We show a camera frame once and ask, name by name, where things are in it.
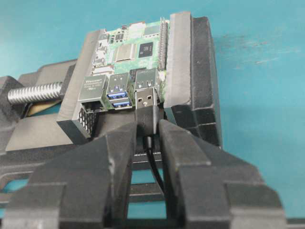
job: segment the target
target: black cable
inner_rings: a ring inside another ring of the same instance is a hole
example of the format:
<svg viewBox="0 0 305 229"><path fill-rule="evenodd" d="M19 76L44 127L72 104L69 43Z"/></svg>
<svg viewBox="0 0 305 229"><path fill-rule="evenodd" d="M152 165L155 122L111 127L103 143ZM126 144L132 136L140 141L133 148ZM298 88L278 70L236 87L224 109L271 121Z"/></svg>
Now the black cable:
<svg viewBox="0 0 305 229"><path fill-rule="evenodd" d="M154 155L153 155L153 150L151 148L148 148L146 150L146 154L147 154L149 165L150 165L151 170L152 170L152 175L155 178L156 182L158 183L161 191L164 193L164 183L163 183L163 180L162 180L161 175L159 173L159 170L157 168L157 164L156 164L156 161L155 161Z"/></svg>

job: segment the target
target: ethernet port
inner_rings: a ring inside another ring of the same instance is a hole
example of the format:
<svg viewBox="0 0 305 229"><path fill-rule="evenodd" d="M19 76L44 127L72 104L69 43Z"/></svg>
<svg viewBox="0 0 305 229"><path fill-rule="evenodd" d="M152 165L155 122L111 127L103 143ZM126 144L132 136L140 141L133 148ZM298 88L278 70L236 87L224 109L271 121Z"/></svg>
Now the ethernet port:
<svg viewBox="0 0 305 229"><path fill-rule="evenodd" d="M98 113L104 110L100 101L82 103L86 113Z"/></svg>

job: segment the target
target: processor chip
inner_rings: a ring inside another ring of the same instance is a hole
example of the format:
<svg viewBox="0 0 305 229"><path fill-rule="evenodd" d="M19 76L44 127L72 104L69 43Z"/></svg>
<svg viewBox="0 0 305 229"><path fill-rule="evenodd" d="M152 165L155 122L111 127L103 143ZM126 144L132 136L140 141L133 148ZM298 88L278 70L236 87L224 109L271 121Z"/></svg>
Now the processor chip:
<svg viewBox="0 0 305 229"><path fill-rule="evenodd" d="M139 58L153 55L153 42L144 43L140 45Z"/></svg>
<svg viewBox="0 0 305 229"><path fill-rule="evenodd" d="M129 61L134 59L136 44L123 44L116 48L113 55L114 62Z"/></svg>

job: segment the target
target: usb connector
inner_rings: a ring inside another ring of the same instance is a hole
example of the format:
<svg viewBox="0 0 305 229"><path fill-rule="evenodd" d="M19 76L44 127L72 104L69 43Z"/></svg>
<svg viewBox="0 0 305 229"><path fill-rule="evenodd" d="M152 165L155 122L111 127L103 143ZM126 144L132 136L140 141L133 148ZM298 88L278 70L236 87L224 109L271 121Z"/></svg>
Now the usb connector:
<svg viewBox="0 0 305 229"><path fill-rule="evenodd" d="M136 109L157 105L158 95L154 88L146 88L135 93Z"/></svg>

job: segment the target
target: electronic component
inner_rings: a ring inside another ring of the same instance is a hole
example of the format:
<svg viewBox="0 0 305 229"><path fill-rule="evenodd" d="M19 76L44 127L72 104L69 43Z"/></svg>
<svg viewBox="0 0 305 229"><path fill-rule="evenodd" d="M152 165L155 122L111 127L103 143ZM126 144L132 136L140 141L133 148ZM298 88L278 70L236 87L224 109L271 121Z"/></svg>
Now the electronic component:
<svg viewBox="0 0 305 229"><path fill-rule="evenodd" d="M136 77L136 74L137 74L137 71L139 70L145 70L146 68L136 68L136 69L131 69L129 71L129 74L130 74L130 77L132 79L132 81L135 81L135 77Z"/></svg>
<svg viewBox="0 0 305 229"><path fill-rule="evenodd" d="M107 84L106 75L90 76L84 79L78 101L86 113L107 111Z"/></svg>
<svg viewBox="0 0 305 229"><path fill-rule="evenodd" d="M138 70L134 84L135 90L137 91L150 87L154 87L159 94L160 78L158 70L156 68Z"/></svg>
<svg viewBox="0 0 305 229"><path fill-rule="evenodd" d="M123 44L114 51L113 62L133 60L136 53L136 44Z"/></svg>
<svg viewBox="0 0 305 229"><path fill-rule="evenodd" d="M140 44L139 58L153 55L153 42Z"/></svg>
<svg viewBox="0 0 305 229"><path fill-rule="evenodd" d="M160 32L160 25L154 25L146 27L144 30L144 37L150 37L159 34Z"/></svg>
<svg viewBox="0 0 305 229"><path fill-rule="evenodd" d="M167 37L168 37L168 23L164 18L160 20L160 41L158 51L158 69L159 71L166 68L166 52L167 52Z"/></svg>
<svg viewBox="0 0 305 229"><path fill-rule="evenodd" d="M158 94L153 87L136 91L135 99L136 109L158 104Z"/></svg>
<svg viewBox="0 0 305 229"><path fill-rule="evenodd" d="M135 80L136 109L160 102L160 79L156 68L138 70Z"/></svg>
<svg viewBox="0 0 305 229"><path fill-rule="evenodd" d="M116 110L132 108L133 85L128 73L110 76L107 98Z"/></svg>
<svg viewBox="0 0 305 229"><path fill-rule="evenodd" d="M113 65L108 64L106 66L98 66L93 68L92 74L93 75L113 74L113 72L114 72Z"/></svg>

